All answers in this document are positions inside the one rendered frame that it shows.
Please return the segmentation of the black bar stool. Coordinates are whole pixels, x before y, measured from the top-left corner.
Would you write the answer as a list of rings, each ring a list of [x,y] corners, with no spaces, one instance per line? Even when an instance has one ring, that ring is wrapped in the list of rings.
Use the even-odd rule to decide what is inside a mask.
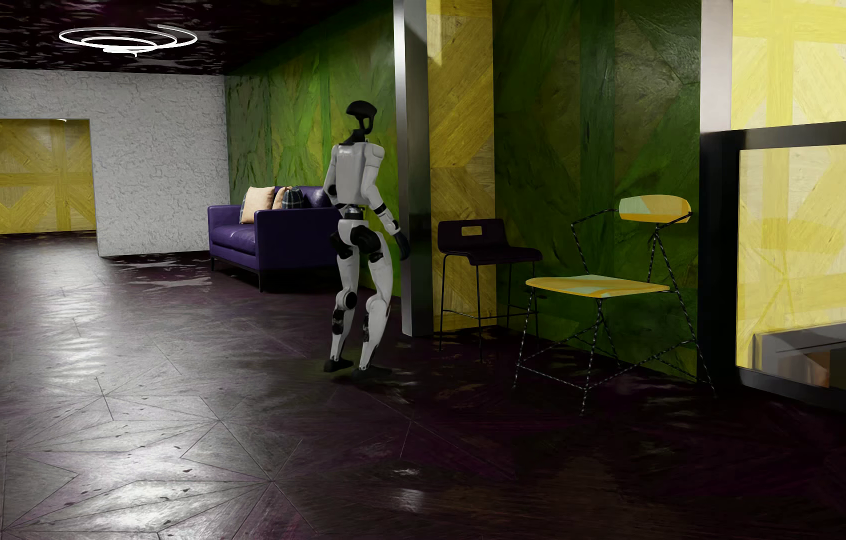
[[[535,270],[536,263],[543,260],[542,252],[537,249],[511,245],[507,238],[504,221],[500,218],[439,222],[437,225],[437,248],[443,254],[443,271],[446,270],[446,261],[450,257],[466,258],[477,272],[482,266],[506,264],[508,266],[507,290],[511,290],[513,285],[513,264],[530,263],[531,270]],[[499,320],[500,318],[508,321],[512,318],[512,293],[507,293],[505,314],[483,315],[481,297],[477,296],[477,315],[471,315],[445,307],[445,281],[446,276],[442,276],[438,348],[442,348],[445,313],[471,318],[477,321],[479,361],[484,363],[483,321],[488,319]]]

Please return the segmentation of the silver metal pillar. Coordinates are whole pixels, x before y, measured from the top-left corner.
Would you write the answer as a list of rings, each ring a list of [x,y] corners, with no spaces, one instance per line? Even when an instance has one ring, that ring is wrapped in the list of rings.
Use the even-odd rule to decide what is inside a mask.
[[[426,0],[393,0],[402,331],[433,334],[433,269]]]

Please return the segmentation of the white humanoid robot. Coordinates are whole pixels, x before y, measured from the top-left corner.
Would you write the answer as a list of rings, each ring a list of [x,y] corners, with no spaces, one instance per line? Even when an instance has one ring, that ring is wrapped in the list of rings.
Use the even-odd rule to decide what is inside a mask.
[[[388,368],[371,360],[387,325],[393,294],[393,261],[382,234],[371,230],[364,216],[368,207],[379,218],[386,232],[393,236],[401,231],[397,220],[385,204],[376,180],[385,157],[385,149],[367,141],[377,109],[366,101],[348,105],[346,114],[355,117],[358,128],[343,142],[332,148],[331,160],[323,185],[341,219],[330,240],[336,251],[336,262],[342,289],[335,296],[332,318],[332,350],[324,364],[325,372],[336,372],[352,366],[342,357],[358,302],[360,254],[368,258],[368,267],[377,292],[366,302],[362,325],[363,341],[355,381],[366,381],[391,374]]]

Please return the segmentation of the purple sofa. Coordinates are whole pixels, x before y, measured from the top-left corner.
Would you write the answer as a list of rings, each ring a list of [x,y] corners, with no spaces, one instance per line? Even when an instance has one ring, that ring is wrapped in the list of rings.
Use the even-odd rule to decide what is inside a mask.
[[[224,262],[254,273],[259,284],[273,272],[323,269],[336,265],[330,237],[342,215],[319,186],[300,187],[302,207],[255,212],[241,224],[239,204],[210,205],[210,265]]]

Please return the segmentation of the beige cushion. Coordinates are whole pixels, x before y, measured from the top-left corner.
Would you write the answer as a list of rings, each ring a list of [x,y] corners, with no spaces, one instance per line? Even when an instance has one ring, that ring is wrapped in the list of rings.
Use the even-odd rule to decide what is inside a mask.
[[[253,224],[257,212],[273,208],[276,186],[250,186],[243,197],[239,210],[239,224]]]

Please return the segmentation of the white spiral ceiling lamp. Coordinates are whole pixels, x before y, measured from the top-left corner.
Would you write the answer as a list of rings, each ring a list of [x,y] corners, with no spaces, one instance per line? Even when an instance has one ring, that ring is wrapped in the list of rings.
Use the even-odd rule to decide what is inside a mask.
[[[199,37],[190,30],[158,24],[150,28],[84,27],[61,30],[63,43],[91,47],[109,54],[130,55],[195,44]]]

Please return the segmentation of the black-framed glass partition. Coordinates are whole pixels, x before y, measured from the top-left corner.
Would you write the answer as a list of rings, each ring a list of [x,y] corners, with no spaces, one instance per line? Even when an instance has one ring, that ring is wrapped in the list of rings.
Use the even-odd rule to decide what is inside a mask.
[[[846,412],[846,121],[705,132],[693,222],[717,390]]]

